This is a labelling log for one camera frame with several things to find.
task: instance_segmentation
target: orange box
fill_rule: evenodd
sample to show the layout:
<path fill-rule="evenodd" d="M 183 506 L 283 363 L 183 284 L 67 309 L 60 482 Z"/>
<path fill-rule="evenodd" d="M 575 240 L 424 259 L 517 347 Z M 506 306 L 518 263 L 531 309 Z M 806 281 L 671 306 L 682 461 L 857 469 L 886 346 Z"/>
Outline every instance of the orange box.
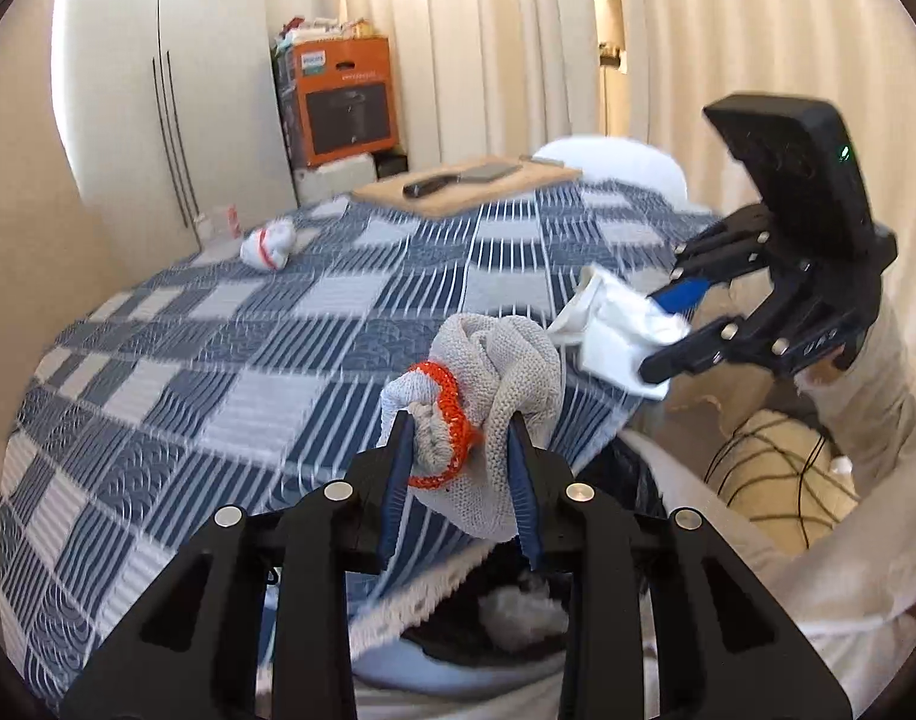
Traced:
<path fill-rule="evenodd" d="M 397 145 L 388 38 L 298 43 L 289 54 L 293 167 Z"/>

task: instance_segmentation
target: doorway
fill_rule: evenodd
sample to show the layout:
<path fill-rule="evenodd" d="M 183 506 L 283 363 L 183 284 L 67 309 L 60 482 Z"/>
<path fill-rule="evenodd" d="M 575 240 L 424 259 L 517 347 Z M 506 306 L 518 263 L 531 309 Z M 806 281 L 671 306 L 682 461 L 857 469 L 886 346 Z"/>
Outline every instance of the doorway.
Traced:
<path fill-rule="evenodd" d="M 599 50 L 600 134 L 627 137 L 630 130 L 630 84 L 621 0 L 594 0 Z"/>

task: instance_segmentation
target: beige cushion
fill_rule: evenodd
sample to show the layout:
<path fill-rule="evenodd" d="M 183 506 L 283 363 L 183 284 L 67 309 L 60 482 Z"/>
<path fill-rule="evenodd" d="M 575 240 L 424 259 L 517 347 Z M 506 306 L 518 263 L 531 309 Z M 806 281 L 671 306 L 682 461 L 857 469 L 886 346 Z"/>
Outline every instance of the beige cushion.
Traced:
<path fill-rule="evenodd" d="M 728 507 L 754 521 L 783 552 L 797 555 L 806 548 L 802 523 L 797 519 L 798 476 L 821 436 L 769 410 L 754 413 L 735 435 L 711 474 L 711 488 L 720 490 Z M 788 456 L 771 447 L 772 443 Z M 833 474 L 833 459 L 824 445 L 801 490 L 803 528 L 812 544 L 830 533 L 821 522 L 833 526 L 857 505 L 850 474 Z"/>

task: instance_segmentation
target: black cable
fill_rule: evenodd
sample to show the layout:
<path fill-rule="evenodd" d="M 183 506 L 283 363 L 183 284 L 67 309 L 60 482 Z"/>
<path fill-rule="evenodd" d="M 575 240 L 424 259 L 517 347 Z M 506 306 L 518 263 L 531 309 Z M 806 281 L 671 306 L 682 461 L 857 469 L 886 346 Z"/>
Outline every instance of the black cable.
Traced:
<path fill-rule="evenodd" d="M 749 454 L 749 456 L 741 458 L 741 460 L 733 464 L 733 466 L 731 466 L 730 469 L 728 469 L 728 473 L 725 474 L 725 478 L 720 480 L 720 485 L 718 486 L 718 495 L 721 495 L 725 491 L 725 485 L 728 483 L 728 479 L 730 478 L 731 474 L 734 473 L 734 471 L 739 469 L 741 466 L 747 466 L 747 464 L 749 464 L 752 460 L 757 460 L 762 455 L 770 454 L 773 451 L 774 451 L 773 447 L 766 446 L 764 449 L 759 449 L 757 452 L 752 452 L 752 454 Z M 795 478 L 797 478 L 797 469 L 794 469 L 794 471 L 795 471 L 795 474 L 794 474 Z"/>
<path fill-rule="evenodd" d="M 748 433 L 738 433 L 737 431 L 735 431 L 733 434 L 731 434 L 730 439 L 728 439 L 723 444 L 723 446 L 720 447 L 720 449 L 715 453 L 714 457 L 711 459 L 711 464 L 707 469 L 707 473 L 704 474 L 704 483 L 707 484 L 708 482 L 711 481 L 711 477 L 714 476 L 714 472 L 718 470 L 718 466 L 720 466 L 720 464 L 723 463 L 723 460 L 725 459 L 725 457 L 727 457 L 728 454 L 730 454 L 730 452 L 735 447 L 737 447 L 741 442 L 744 442 L 744 440 L 747 440 L 747 439 L 755 439 L 756 437 L 759 437 L 757 434 L 760 431 L 768 430 L 770 428 L 777 427 L 778 425 L 781 425 L 781 424 L 784 424 L 790 421 L 791 421 L 790 416 L 783 416 L 781 419 L 775 419 L 772 422 L 767 422 L 763 425 L 760 425 L 759 427 L 754 428 L 754 430 Z"/>
<path fill-rule="evenodd" d="M 731 466 L 730 469 L 728 469 L 728 473 L 725 474 L 725 478 L 723 478 L 722 482 L 720 482 L 720 487 L 718 488 L 718 495 L 721 495 L 721 494 L 725 491 L 725 486 L 728 485 L 728 478 L 730 477 L 730 475 L 731 475 L 734 471 L 736 471 L 737 469 L 739 469 L 741 466 L 744 466 L 745 464 L 750 463 L 750 462 L 753 461 L 753 460 L 756 460 L 757 458 L 761 457 L 762 455 L 767 455 L 768 452 L 776 452 L 777 454 L 779 454 L 779 455 L 781 456 L 781 459 L 783 459 L 783 460 L 788 464 L 788 468 L 791 469 L 792 472 L 789 473 L 789 474 L 787 474 L 787 475 L 776 476 L 776 477 L 768 476 L 768 477 L 762 477 L 762 478 L 768 478 L 768 479 L 774 479 L 774 480 L 777 480 L 777 479 L 797 479 L 797 477 L 800 475 L 800 469 L 799 469 L 797 466 L 795 466 L 795 459 L 797 459 L 797 461 L 799 461 L 800 463 L 802 463 L 802 467 L 803 467 L 803 465 L 806 463 L 805 459 L 803 459 L 801 456 L 798 456 L 797 454 L 795 454 L 794 452 L 792 452 L 792 451 L 790 451 L 790 450 L 781 449 L 781 448 L 778 447 L 777 445 L 772 445 L 772 446 L 768 446 L 768 447 L 766 447 L 766 448 L 764 448 L 764 449 L 762 449 L 762 450 L 760 450 L 760 451 L 753 452 L 752 454 L 750 454 L 750 455 L 747 456 L 746 458 L 742 458 L 741 460 L 737 461 L 737 463 L 733 464 L 733 466 Z M 825 476 L 824 473 L 821 471 L 821 469 L 815 469 L 814 467 L 812 467 L 810 470 L 811 470 L 813 473 L 821 474 L 822 477 L 825 477 L 825 478 L 826 478 L 826 476 Z M 757 481 L 757 480 L 753 480 L 753 479 L 752 479 L 752 480 L 751 480 L 749 483 L 747 483 L 747 484 L 751 484 L 751 483 L 753 483 L 754 481 Z M 831 482 L 831 483 L 834 483 L 834 480 L 833 480 L 833 479 L 826 479 L 826 481 L 829 481 L 829 482 Z M 827 514 L 827 516 L 830 517 L 830 519 L 832 519 L 832 520 L 835 522 L 835 524 L 840 525 L 840 519 L 834 514 L 834 512 L 831 511 L 831 509 L 829 509 L 828 507 L 824 506 L 824 503 L 821 502 L 821 498 L 819 498 L 818 494 L 815 493 L 814 488 L 812 488 L 811 485 L 808 484 L 807 480 L 804 481 L 804 489 L 807 491 L 807 493 L 808 493 L 809 495 L 811 495 L 811 498 L 814 499 L 815 503 L 818 504 L 819 508 L 820 508 L 825 514 Z M 848 495 L 850 495 L 850 493 L 848 492 L 848 490 L 847 490 L 846 488 L 840 488 L 840 489 L 841 489 L 844 493 L 847 493 Z M 728 506 L 731 505 L 731 503 L 733 502 L 735 496 L 737 495 L 737 493 L 739 493 L 740 490 L 742 490 L 742 488 L 738 488 L 738 490 L 735 490 L 735 493 L 733 493 L 733 495 L 731 495 L 730 499 L 728 500 Z"/>
<path fill-rule="evenodd" d="M 804 477 L 807 475 L 808 471 L 814 467 L 814 464 L 818 461 L 819 456 L 821 456 L 821 450 L 824 448 L 824 438 L 822 437 L 815 443 L 814 449 L 811 450 L 811 454 L 808 455 L 808 461 L 804 464 L 804 467 L 801 469 L 800 477 L 797 478 L 797 519 L 801 523 L 801 534 L 804 536 L 804 547 L 805 549 L 811 549 L 811 538 L 808 536 L 808 527 L 807 523 L 804 521 L 804 513 L 801 511 L 801 498 L 804 493 Z"/>
<path fill-rule="evenodd" d="M 794 459 L 794 460 L 797 460 L 800 464 L 805 464 L 805 463 L 807 462 L 807 460 L 805 460 L 804 458 L 802 458 L 802 456 L 798 455 L 797 452 L 792 452 L 790 449 L 782 449 L 780 446 L 778 446 L 776 443 L 774 443 L 774 442 L 773 442 L 771 439 L 769 439 L 767 436 L 755 436 L 755 437 L 757 438 L 757 440 L 759 440 L 759 442 L 766 443 L 766 445 L 768 445 L 769 447 L 771 447 L 771 449 L 773 449 L 773 450 L 776 451 L 778 454 L 780 454 L 781 456 L 783 456 L 784 459 L 785 459 L 786 461 L 787 461 L 787 459 L 792 458 L 792 459 Z M 812 471 L 813 473 L 815 473 L 815 474 L 818 474 L 819 477 L 821 477 L 821 479 L 824 479 L 827 483 L 829 483 L 829 485 L 831 485 L 831 487 L 836 488 L 837 490 L 840 490 L 840 491 L 841 491 L 842 493 L 844 493 L 848 498 L 850 498 L 852 501 L 854 501 L 854 503 L 861 503 L 861 499 L 860 499 L 857 495 L 855 495 L 854 493 L 852 493 L 848 488 L 845 488 L 845 486 L 844 486 L 843 484 L 841 484 L 837 479 L 834 479 L 832 476 L 830 476 L 829 474 L 825 473 L 823 470 L 821 470 L 821 469 L 811 469 L 811 471 Z"/>
<path fill-rule="evenodd" d="M 728 498 L 728 507 L 730 508 L 731 504 L 734 503 L 734 499 L 738 497 L 738 493 L 741 493 L 742 490 L 747 490 L 747 488 L 754 487 L 754 485 L 760 482 L 783 482 L 787 479 L 797 479 L 797 474 L 774 473 L 768 474 L 768 476 L 756 476 L 753 479 L 749 479 L 747 482 L 744 482 L 743 485 L 738 485 L 737 490 L 734 490 L 734 493 L 731 493 L 731 497 Z"/>
<path fill-rule="evenodd" d="M 749 522 L 768 522 L 769 520 L 776 519 L 794 519 L 797 521 L 797 514 L 761 514 L 759 517 L 749 517 Z M 810 517 L 805 514 L 804 517 L 800 517 L 804 522 L 813 522 L 816 525 L 824 525 L 825 528 L 828 528 L 829 531 L 834 530 L 834 525 L 828 522 L 826 519 L 821 519 L 820 517 Z"/>

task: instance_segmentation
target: cleaver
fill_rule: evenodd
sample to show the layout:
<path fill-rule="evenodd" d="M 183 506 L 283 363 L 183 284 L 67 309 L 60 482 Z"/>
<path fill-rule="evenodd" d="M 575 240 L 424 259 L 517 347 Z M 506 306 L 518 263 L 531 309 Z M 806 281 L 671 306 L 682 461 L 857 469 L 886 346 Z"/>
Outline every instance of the cleaver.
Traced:
<path fill-rule="evenodd" d="M 449 184 L 488 184 L 517 170 L 521 170 L 521 165 L 517 162 L 488 162 L 486 165 L 469 167 L 468 170 L 461 172 L 438 173 L 422 178 L 421 181 L 405 185 L 401 194 L 408 199 L 419 200 L 435 191 L 445 189 Z"/>

